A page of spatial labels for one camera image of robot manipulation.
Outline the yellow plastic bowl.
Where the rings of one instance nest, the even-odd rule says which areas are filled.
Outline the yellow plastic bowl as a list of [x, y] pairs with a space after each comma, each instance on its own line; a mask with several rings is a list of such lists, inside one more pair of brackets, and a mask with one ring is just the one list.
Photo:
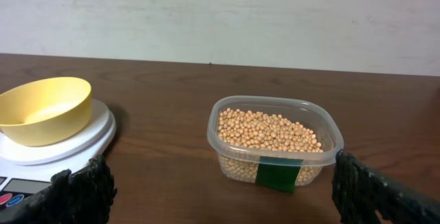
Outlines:
[[24, 146], [46, 146], [81, 131], [92, 115], [91, 84], [46, 78], [1, 94], [1, 132]]

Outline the clear plastic container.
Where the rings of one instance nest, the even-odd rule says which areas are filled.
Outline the clear plastic container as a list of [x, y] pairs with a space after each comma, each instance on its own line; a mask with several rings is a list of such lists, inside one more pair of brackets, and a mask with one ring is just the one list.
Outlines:
[[309, 185], [344, 147], [339, 128], [322, 107], [261, 96], [216, 102], [207, 138], [225, 176], [283, 192]]

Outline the soybeans in container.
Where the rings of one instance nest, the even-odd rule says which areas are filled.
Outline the soybeans in container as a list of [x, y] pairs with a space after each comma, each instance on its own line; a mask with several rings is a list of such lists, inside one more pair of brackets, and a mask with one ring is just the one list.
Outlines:
[[[218, 117], [217, 135], [227, 145], [291, 153], [323, 153], [313, 130], [300, 122], [291, 122], [281, 114], [268, 115], [251, 110], [227, 108]], [[222, 171], [231, 179], [255, 183], [259, 163], [219, 155]], [[311, 183], [322, 167], [301, 166], [295, 186]]]

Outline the green tape strip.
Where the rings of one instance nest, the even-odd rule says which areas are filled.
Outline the green tape strip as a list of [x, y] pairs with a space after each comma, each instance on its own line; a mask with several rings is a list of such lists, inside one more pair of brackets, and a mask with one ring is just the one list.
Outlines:
[[255, 184], [281, 192], [293, 193], [302, 164], [301, 159], [260, 157]]

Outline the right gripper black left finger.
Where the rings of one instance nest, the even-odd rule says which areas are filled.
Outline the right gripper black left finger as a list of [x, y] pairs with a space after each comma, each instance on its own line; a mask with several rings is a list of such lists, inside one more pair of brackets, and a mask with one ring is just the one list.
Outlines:
[[118, 189], [103, 156], [72, 173], [63, 170], [47, 188], [1, 211], [1, 224], [106, 224]]

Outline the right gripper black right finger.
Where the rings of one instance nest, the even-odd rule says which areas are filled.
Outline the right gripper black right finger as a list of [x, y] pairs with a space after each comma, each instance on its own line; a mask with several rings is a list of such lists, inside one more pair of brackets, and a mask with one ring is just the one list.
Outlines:
[[439, 202], [364, 165], [351, 153], [335, 156], [332, 200], [341, 223], [439, 224]]

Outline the white digital kitchen scale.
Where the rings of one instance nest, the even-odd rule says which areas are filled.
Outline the white digital kitchen scale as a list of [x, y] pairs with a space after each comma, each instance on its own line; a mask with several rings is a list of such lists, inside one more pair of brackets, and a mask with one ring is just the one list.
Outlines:
[[85, 168], [103, 154], [116, 133], [116, 119], [106, 104], [92, 101], [89, 124], [77, 134], [48, 146], [27, 147], [1, 135], [1, 209], [51, 186], [53, 175]]

